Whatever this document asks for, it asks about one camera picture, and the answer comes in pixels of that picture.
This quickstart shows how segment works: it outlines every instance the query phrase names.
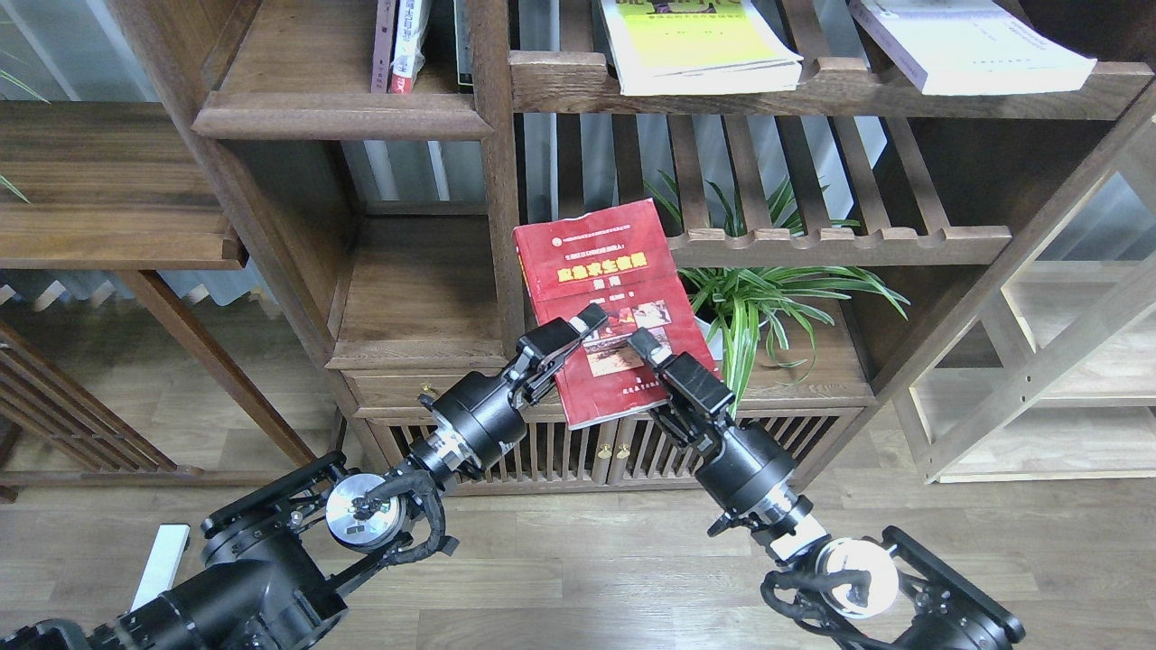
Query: green leaf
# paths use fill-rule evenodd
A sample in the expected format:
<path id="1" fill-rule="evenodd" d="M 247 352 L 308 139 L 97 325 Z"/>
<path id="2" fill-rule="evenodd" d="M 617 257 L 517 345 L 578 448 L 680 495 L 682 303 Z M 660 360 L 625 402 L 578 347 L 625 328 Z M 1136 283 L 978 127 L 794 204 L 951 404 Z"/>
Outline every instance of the green leaf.
<path id="1" fill-rule="evenodd" d="M 31 95 L 32 97 L 36 97 L 37 99 L 44 102 L 45 104 L 49 103 L 49 101 L 45 99 L 44 97 L 42 97 L 39 93 L 37 93 L 36 90 L 32 90 L 31 88 L 29 88 L 29 86 L 27 83 L 24 83 L 23 81 L 16 79 L 15 76 L 8 74 L 7 72 L 5 72 L 2 69 L 0 69 L 0 79 L 5 79 L 5 80 L 12 82 L 14 86 L 16 86 L 17 88 L 20 88 L 24 93 L 28 93 L 29 95 Z"/>
<path id="2" fill-rule="evenodd" d="M 16 187 L 15 185 L 13 185 L 10 180 L 8 180 L 7 178 L 5 178 L 3 175 L 0 175 L 0 185 L 5 186 L 13 194 L 16 194 L 16 197 L 18 197 L 20 200 L 24 201 L 25 204 L 31 204 L 32 202 L 32 201 L 28 200 L 28 197 L 25 197 L 24 193 L 21 192 L 18 187 Z"/>

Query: red book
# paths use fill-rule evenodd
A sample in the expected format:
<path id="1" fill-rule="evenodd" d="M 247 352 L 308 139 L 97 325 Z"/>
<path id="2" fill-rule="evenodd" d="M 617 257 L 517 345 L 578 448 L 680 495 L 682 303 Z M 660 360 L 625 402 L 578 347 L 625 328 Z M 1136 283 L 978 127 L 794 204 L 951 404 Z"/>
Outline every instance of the red book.
<path id="1" fill-rule="evenodd" d="M 557 376 L 571 428 L 666 401 L 666 391 L 627 345 L 638 327 L 718 375 L 652 200 L 519 226 L 513 239 L 539 323 L 571 318 L 592 302 L 609 315 Z"/>

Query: yellow book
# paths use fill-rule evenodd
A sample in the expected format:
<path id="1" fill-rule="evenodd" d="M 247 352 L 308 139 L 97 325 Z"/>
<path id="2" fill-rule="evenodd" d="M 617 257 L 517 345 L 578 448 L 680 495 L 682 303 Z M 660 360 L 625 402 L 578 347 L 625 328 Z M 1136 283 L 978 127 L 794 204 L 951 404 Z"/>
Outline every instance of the yellow book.
<path id="1" fill-rule="evenodd" d="M 623 95 L 793 90 L 801 57 L 750 0 L 601 0 Z"/>

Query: black cable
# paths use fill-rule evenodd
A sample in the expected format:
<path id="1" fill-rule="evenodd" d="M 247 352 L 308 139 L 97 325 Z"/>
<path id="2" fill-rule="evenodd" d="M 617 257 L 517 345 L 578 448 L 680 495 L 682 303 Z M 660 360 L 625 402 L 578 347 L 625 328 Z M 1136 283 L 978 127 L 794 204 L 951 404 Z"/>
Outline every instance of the black cable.
<path id="1" fill-rule="evenodd" d="M 828 638 L 836 638 L 838 641 L 845 641 L 847 643 L 858 643 L 859 645 L 862 645 L 864 648 L 869 648 L 869 649 L 873 649 L 873 650 L 911 650 L 910 648 L 904 648 L 903 645 L 896 645 L 895 643 L 888 643 L 885 641 L 879 641 L 876 638 L 872 638 L 872 637 L 869 637 L 869 636 L 867 636 L 865 634 L 861 634 L 861 633 L 843 631 L 843 630 L 837 630 L 837 629 L 825 629 L 825 628 L 821 628 L 818 626 L 813 626 L 810 623 L 806 623 L 803 621 L 798 621 L 798 620 L 795 621 L 795 625 L 799 626 L 799 627 L 801 627 L 802 629 L 805 629 L 805 630 L 807 630 L 807 631 L 809 631 L 812 634 L 816 634 L 818 636 L 825 636 Z"/>

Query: book spine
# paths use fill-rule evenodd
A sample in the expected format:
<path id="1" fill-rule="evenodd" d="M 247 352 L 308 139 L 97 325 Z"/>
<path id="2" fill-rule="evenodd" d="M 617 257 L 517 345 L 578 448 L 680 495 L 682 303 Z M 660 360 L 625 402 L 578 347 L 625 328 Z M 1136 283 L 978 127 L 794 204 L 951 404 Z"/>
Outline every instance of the book spine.
<path id="1" fill-rule="evenodd" d="M 414 91 L 414 79 L 423 62 L 421 40 L 425 34 L 429 8 L 430 0 L 400 0 L 390 93 L 406 95 Z"/>
<path id="2" fill-rule="evenodd" d="M 458 58 L 458 88 L 467 90 L 474 87 L 474 56 L 469 46 L 466 0 L 453 0 L 453 30 Z"/>
<path id="3" fill-rule="evenodd" d="M 377 25 L 373 30 L 373 73 L 370 93 L 390 88 L 390 64 L 393 61 L 393 32 L 397 27 L 398 0 L 377 0 Z"/>
<path id="4" fill-rule="evenodd" d="M 927 69 L 919 65 L 903 45 L 891 36 L 890 30 L 880 21 L 879 16 L 865 7 L 861 0 L 852 0 L 849 9 L 851 9 L 851 17 L 864 28 L 864 31 L 883 50 L 895 66 L 911 80 L 911 83 L 916 88 L 922 90 L 927 86 Z"/>

